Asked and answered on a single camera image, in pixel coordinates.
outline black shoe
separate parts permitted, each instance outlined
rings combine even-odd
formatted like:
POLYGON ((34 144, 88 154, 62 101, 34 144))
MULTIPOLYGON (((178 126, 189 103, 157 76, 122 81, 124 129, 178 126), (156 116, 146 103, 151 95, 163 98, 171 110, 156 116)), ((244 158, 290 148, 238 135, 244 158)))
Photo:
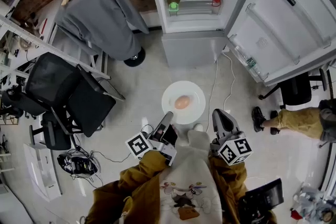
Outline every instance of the black shoe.
POLYGON ((261 127, 261 124, 266 120, 264 115, 261 112, 260 107, 256 106, 252 110, 252 120, 253 127, 256 132, 260 132, 264 130, 264 127, 261 127))
MULTIPOLYGON (((275 111, 275 110, 271 111, 271 115, 270 115, 271 119, 274 119, 277 116, 278 116, 278 112, 277 111, 275 111)), ((271 135, 276 135, 278 133, 280 133, 279 129, 271 127, 271 135)))

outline gray jacket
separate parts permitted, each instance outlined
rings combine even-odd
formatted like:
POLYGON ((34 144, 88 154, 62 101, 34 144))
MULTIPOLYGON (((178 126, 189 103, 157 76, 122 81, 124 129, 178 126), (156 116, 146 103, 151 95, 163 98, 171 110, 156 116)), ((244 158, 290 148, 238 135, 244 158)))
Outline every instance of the gray jacket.
POLYGON ((57 25, 88 54, 97 54, 88 47, 90 41, 116 60, 129 59, 141 49, 127 21, 149 32, 130 0, 72 0, 56 17, 57 25))

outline refrigerator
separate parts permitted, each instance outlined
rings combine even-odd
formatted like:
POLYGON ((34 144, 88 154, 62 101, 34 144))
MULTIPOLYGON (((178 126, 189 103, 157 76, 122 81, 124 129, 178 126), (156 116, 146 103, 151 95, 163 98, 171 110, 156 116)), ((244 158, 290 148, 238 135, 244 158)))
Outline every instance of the refrigerator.
POLYGON ((270 86, 336 58, 336 0, 155 0, 170 67, 214 63, 225 46, 270 86))

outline white plate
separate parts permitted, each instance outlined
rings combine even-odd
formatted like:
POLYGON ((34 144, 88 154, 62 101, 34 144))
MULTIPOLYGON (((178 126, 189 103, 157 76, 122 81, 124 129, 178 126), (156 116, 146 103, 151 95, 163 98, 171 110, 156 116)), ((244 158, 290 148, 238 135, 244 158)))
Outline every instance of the white plate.
POLYGON ((164 113, 174 113, 173 122, 190 124, 197 121, 205 109, 205 96, 199 86, 190 81, 177 81, 164 91, 162 95, 162 109, 164 113), (184 109, 176 109, 175 101, 182 95, 189 96, 191 103, 184 109))

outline electronic device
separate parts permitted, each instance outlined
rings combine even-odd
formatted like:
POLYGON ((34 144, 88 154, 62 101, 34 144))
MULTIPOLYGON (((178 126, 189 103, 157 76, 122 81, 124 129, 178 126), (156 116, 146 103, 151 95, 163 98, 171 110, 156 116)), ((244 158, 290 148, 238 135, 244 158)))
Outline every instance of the electronic device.
POLYGON ((152 145, 153 150, 160 151, 166 158, 166 163, 171 166, 176 156, 175 143, 177 134, 170 125, 174 114, 171 111, 163 117, 161 122, 148 137, 148 142, 152 145))
POLYGON ((238 210, 241 224, 266 224, 270 211, 284 202, 282 181, 273 182, 250 190, 239 199, 238 210))
POLYGON ((71 175, 90 177, 99 170, 99 165, 93 158, 79 154, 60 154, 57 162, 64 171, 71 175))

